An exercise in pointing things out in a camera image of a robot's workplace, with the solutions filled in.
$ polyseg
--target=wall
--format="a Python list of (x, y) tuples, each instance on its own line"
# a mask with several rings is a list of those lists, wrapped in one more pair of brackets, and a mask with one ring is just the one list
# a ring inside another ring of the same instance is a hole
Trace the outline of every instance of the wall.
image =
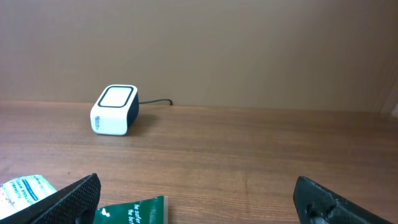
[(386, 112), (397, 30), (395, 0), (2, 0), (0, 99)]

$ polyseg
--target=wooden table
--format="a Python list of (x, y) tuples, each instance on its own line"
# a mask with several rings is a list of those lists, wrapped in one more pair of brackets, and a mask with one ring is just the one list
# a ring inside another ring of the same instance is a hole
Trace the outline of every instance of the wooden table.
[(91, 103), (0, 102), (0, 182), (96, 172), (99, 206), (168, 195), (170, 223), (298, 223), (298, 176), (398, 223), (398, 121), (368, 113), (141, 106), (127, 136)]

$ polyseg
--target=black cable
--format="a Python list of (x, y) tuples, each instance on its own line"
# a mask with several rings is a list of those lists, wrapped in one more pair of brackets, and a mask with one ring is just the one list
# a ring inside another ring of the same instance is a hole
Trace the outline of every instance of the black cable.
[(159, 99), (159, 100), (144, 101), (144, 102), (139, 102), (139, 104), (156, 103), (156, 102), (160, 102), (160, 101), (169, 101), (170, 102), (170, 106), (173, 105), (173, 101), (170, 100), (170, 99)]

